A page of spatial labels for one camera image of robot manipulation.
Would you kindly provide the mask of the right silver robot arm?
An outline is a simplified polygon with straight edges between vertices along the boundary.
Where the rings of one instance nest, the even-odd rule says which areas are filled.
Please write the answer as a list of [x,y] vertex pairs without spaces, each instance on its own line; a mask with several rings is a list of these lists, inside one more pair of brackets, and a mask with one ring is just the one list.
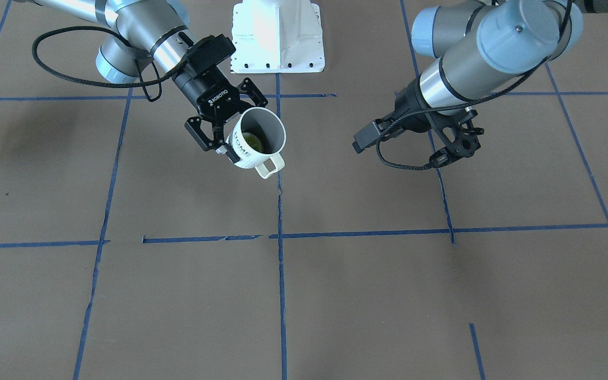
[[197,39],[189,31],[188,13],[179,1],[38,1],[90,22],[90,31],[108,33],[95,65],[102,82],[62,74],[43,63],[38,48],[44,39],[70,32],[58,29],[39,36],[32,57],[46,72],[67,81],[103,88],[147,89],[172,80],[196,109],[186,129],[205,150],[225,154],[238,164],[245,154],[226,138],[228,121],[247,110],[265,107],[267,99],[250,79],[233,86],[220,63],[236,51],[225,35]]

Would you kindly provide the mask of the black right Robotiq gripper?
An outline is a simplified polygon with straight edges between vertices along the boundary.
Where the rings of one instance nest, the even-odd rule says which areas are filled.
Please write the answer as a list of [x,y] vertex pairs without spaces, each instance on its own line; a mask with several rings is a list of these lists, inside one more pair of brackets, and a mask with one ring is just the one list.
[[[196,110],[196,115],[184,123],[191,137],[203,151],[212,150],[232,163],[239,163],[238,154],[225,137],[224,127],[239,113],[268,105],[267,97],[255,82],[245,78],[234,87],[219,68],[211,68],[197,77],[189,68],[179,68],[171,73],[171,79]],[[251,103],[242,100],[241,96],[247,96]],[[211,125],[210,135],[203,131],[204,121]]]

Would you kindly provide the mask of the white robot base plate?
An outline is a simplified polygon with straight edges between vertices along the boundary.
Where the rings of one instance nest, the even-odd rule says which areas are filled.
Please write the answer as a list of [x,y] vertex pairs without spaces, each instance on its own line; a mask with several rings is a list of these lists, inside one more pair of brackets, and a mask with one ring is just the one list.
[[232,11],[233,73],[318,73],[326,66],[319,5],[242,1]]

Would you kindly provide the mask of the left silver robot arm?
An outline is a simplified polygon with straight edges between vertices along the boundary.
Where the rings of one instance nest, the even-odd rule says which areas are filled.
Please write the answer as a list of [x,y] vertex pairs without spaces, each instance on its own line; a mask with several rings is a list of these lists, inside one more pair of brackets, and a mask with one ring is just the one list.
[[415,53],[434,62],[397,96],[382,139],[434,130],[445,146],[418,170],[469,158],[480,147],[473,106],[517,88],[576,44],[584,26],[572,1],[465,1],[423,9],[412,24]]

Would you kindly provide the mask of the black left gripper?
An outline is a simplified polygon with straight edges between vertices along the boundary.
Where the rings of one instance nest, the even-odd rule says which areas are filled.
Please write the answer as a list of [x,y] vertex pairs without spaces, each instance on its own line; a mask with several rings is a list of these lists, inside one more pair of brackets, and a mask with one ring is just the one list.
[[405,131],[425,133],[433,129],[444,143],[444,147],[429,158],[434,168],[453,164],[461,158],[471,158],[482,147],[479,139],[485,134],[485,129],[475,127],[473,119],[478,116],[475,109],[465,108],[465,115],[456,122],[453,117],[439,116],[435,111],[424,112],[429,108],[421,94],[419,82],[412,80],[396,96],[392,137]]

